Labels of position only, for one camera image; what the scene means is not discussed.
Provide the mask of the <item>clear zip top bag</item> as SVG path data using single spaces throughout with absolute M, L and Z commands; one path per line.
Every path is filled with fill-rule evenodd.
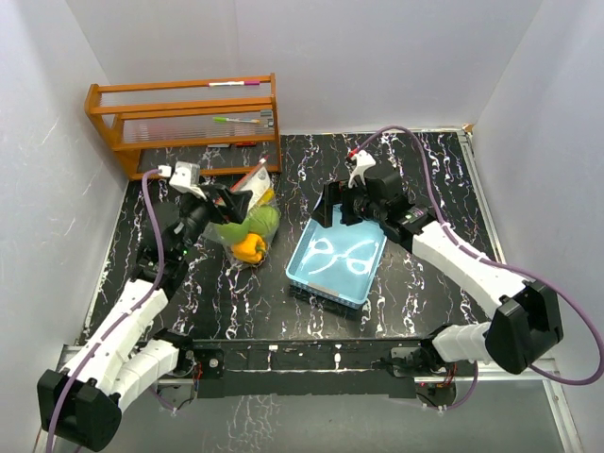
M 280 210 L 267 159 L 260 159 L 231 190 L 252 193 L 243 222 L 222 225 L 210 223 L 203 237 L 220 244 L 229 262 L 237 268 L 255 267 L 266 258 L 280 223 Z

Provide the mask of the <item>green cabbage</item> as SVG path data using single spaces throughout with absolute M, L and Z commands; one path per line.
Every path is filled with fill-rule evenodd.
M 278 210 L 270 205 L 262 205 L 253 208 L 247 215 L 250 220 L 249 232 L 256 233 L 263 238 L 275 234 L 280 214 Z
M 246 218 L 242 223 L 234 222 L 216 225 L 215 230 L 222 243 L 232 245 L 242 242 L 249 233 L 250 220 Z

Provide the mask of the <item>orange bell pepper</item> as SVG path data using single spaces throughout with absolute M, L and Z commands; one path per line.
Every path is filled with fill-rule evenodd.
M 248 233 L 241 242 L 231 246 L 231 251 L 237 260 L 258 264 L 264 259 L 266 243 L 260 235 Z

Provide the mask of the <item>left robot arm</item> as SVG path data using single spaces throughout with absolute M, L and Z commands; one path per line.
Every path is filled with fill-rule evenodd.
M 208 224 L 242 223 L 253 194 L 219 184 L 190 184 L 180 191 L 179 215 L 165 229 L 151 200 L 144 200 L 154 241 L 141 246 L 131 277 L 94 335 L 60 370 L 40 377 L 46 451 L 53 451 L 57 437 L 93 452 L 103 450 L 126 410 L 159 378 L 192 371 L 195 354 L 178 334 L 164 333 L 141 350 L 135 347 L 187 275 L 185 256 Z

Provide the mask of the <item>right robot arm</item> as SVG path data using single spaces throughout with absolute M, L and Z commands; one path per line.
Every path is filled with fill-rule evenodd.
M 481 306 L 488 320 L 476 325 L 439 327 L 412 353 L 431 374 L 440 375 L 457 361 L 493 361 L 518 375 L 563 338 L 554 290 L 538 280 L 490 266 L 487 256 L 461 239 L 451 239 L 431 208 L 413 204 L 398 174 L 354 176 L 327 183 L 312 219 L 332 227 L 376 222 L 388 240 L 437 268 Z

